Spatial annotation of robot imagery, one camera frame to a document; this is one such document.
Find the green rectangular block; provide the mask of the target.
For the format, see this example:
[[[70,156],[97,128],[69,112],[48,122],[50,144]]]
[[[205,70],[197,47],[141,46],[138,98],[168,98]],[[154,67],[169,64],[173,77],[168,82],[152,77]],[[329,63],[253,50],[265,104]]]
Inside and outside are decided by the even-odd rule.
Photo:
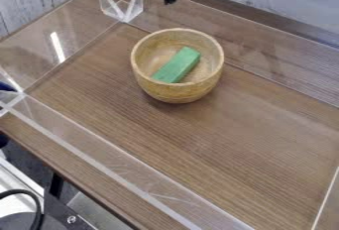
[[[183,47],[150,78],[165,83],[177,83],[197,65],[200,56],[201,54],[196,50]]]

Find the black table leg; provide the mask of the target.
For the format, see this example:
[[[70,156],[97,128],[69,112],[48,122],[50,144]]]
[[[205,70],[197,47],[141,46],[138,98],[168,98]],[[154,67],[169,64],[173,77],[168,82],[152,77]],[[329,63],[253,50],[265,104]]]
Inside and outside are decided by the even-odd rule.
[[[49,195],[52,195],[54,198],[60,198],[62,194],[62,188],[64,179],[56,173],[53,173],[49,185]]]

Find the clear acrylic front barrier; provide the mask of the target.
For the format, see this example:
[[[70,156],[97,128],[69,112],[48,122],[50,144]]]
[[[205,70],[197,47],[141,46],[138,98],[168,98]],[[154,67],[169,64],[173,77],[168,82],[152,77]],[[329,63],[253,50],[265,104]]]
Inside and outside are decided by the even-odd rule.
[[[188,230],[253,230],[179,178],[215,174],[188,151],[209,147],[208,121],[225,97],[220,80],[195,103],[171,105],[141,91],[129,68],[52,70],[29,79],[0,67],[0,104],[121,186],[136,201]]]

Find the clear acrylic corner bracket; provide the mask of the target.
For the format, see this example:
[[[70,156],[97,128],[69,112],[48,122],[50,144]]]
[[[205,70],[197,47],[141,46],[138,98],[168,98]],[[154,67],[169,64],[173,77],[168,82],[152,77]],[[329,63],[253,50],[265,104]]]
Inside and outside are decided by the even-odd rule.
[[[142,0],[98,0],[102,14],[122,23],[129,23],[142,13]]]

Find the grey metal base plate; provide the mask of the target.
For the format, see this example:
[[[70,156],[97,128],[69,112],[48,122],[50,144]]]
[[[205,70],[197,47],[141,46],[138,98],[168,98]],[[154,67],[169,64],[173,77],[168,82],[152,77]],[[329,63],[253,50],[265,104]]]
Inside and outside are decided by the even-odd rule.
[[[44,200],[41,230],[97,230],[53,196]]]

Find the brown wooden bowl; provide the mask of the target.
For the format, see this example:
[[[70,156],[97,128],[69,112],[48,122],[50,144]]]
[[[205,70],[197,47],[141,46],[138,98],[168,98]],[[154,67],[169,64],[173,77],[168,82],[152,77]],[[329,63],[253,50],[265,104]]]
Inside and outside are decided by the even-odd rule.
[[[183,47],[201,54],[195,68],[177,83],[152,79],[152,74]],[[152,98],[167,103],[189,103],[215,88],[223,73],[224,51],[208,34],[173,28],[148,34],[133,46],[129,61],[136,82]]]

